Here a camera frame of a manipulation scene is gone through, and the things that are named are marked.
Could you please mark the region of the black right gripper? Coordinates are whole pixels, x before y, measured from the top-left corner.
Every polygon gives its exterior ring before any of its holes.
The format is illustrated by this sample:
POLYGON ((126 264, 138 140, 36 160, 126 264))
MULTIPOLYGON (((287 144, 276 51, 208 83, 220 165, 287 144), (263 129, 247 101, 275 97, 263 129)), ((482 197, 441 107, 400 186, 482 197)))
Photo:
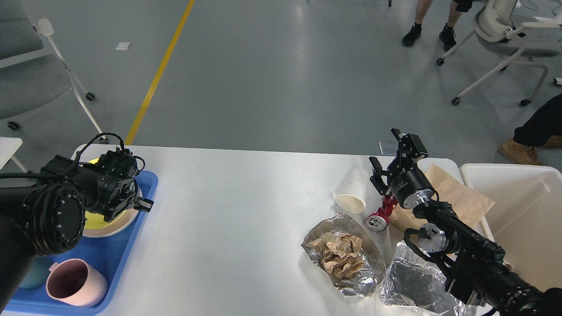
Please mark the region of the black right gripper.
POLYGON ((380 195, 393 195, 404 209, 414 209, 417 205, 428 202, 436 194, 424 173, 417 167, 417 162, 427 158, 429 153, 419 136, 402 133, 399 129, 391 129, 391 133, 399 142, 396 157, 382 168, 375 156, 369 157, 372 165, 371 183, 380 195))

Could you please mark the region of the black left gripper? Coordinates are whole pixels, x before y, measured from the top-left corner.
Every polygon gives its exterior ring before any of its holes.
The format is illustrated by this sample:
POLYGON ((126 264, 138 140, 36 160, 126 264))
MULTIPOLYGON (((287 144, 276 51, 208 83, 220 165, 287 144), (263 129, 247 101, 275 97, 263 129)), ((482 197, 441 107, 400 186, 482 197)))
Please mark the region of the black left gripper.
POLYGON ((132 196, 126 200, 126 211, 130 209, 138 210, 139 212, 151 211, 154 202, 148 198, 143 198, 142 190, 139 188, 137 182, 131 183, 128 193, 131 193, 132 196))

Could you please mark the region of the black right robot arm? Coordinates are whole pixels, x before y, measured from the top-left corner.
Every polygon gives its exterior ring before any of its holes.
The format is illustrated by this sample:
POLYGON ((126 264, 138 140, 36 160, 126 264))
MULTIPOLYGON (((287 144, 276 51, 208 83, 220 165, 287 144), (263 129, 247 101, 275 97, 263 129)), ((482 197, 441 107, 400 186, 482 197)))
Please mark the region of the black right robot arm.
POLYGON ((438 266, 444 288, 468 305, 490 305, 501 316, 559 316, 561 289, 540 291, 504 263, 504 249, 485 238, 454 212, 450 203, 434 200, 437 191, 418 161, 428 152, 418 135, 393 128, 398 142, 395 159, 383 169, 376 157, 371 182, 380 195, 393 195, 399 205, 427 220, 419 229, 407 228, 404 241, 415 254, 438 266))

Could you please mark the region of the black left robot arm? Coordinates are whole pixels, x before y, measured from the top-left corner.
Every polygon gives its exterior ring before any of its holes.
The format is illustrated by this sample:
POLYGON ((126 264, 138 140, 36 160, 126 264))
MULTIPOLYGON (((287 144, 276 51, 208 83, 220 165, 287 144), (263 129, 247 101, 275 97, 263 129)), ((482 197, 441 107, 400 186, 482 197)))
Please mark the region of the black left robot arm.
POLYGON ((4 173, 2 179, 35 179, 34 185, 1 189, 1 309, 12 299, 37 256, 74 249, 86 213, 110 222, 128 209, 150 212, 153 201, 138 195, 139 156, 119 136, 116 150, 82 163, 55 156, 39 173, 4 173))

